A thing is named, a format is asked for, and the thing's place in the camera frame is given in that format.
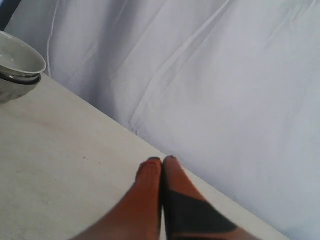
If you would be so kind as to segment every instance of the white fabric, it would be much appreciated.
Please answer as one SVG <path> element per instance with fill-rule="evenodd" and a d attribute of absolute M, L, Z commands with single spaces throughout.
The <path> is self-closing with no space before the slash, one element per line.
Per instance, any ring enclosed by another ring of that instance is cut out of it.
<path fill-rule="evenodd" d="M 317 0 L 23 0 L 7 32 L 290 239 L 318 240 L 319 26 Z"/>

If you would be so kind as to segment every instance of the white cloth backdrop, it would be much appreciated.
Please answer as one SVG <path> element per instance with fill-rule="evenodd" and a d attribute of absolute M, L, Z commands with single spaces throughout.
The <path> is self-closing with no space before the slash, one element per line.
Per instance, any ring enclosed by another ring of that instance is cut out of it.
<path fill-rule="evenodd" d="M 290 239 L 319 239 L 319 1 L 23 0 L 6 31 Z"/>

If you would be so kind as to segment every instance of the stacked bowl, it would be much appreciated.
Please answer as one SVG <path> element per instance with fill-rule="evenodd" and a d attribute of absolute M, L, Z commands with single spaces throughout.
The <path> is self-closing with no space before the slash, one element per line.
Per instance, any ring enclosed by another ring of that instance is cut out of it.
<path fill-rule="evenodd" d="M 35 89 L 46 67 L 44 58 L 31 46 L 0 31 L 0 104 Z"/>

